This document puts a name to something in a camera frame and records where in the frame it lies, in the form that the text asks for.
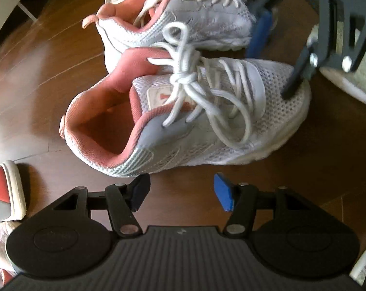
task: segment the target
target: blue gripper pad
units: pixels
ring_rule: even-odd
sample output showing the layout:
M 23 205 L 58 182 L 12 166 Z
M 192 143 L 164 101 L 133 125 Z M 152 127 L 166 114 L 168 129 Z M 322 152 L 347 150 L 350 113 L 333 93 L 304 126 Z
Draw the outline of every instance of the blue gripper pad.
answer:
M 229 183 L 221 174 L 214 175 L 214 192 L 226 212 L 231 212 L 234 209 L 234 199 Z
M 258 58 L 260 56 L 271 33 L 272 24 L 272 12 L 268 10 L 263 11 L 253 27 L 252 39 L 245 52 L 246 58 Z

